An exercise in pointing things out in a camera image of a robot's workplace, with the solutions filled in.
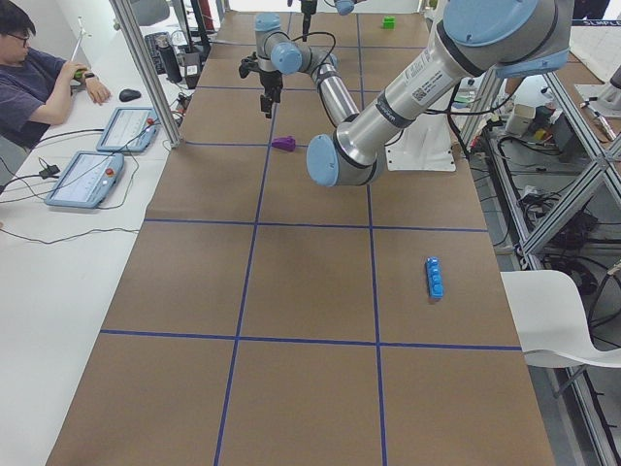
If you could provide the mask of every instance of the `white table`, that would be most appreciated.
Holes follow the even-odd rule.
[[[120,33],[93,69],[111,90],[111,101],[97,106],[85,91],[80,92],[68,121],[46,136],[103,128],[118,106],[150,106]],[[173,102],[180,90],[167,83],[165,75],[160,80],[168,102]],[[143,97],[119,102],[118,94],[126,87],[140,90]],[[99,135],[42,143],[17,174],[38,173],[38,157],[62,170],[77,150],[95,150]],[[10,232],[45,241],[94,228],[138,230],[168,157],[165,139],[160,130],[147,151],[136,156],[140,168],[118,209],[69,211],[30,198],[0,204],[0,221]],[[123,176],[102,207],[122,201],[136,166],[131,157],[125,162]],[[44,184],[32,180],[35,192],[53,186],[53,180]],[[0,201],[30,194],[23,184],[12,183]],[[0,233],[0,464],[46,463],[135,239],[134,233],[96,233],[46,246]]]

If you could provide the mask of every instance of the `black plug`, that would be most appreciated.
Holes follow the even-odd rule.
[[[39,172],[39,176],[43,180],[47,180],[48,178],[53,177],[59,172],[60,172],[60,169],[58,168],[57,165],[48,165],[46,168],[44,168],[42,171]]]

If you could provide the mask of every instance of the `black mouse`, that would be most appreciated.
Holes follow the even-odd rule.
[[[130,100],[140,99],[143,96],[138,90],[123,89],[118,94],[118,100],[121,102],[129,102]]]

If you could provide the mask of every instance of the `white chair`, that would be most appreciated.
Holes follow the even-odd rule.
[[[555,396],[587,366],[621,368],[621,349],[600,351],[593,346],[580,294],[570,277],[555,270],[501,275],[526,363],[581,366]]]

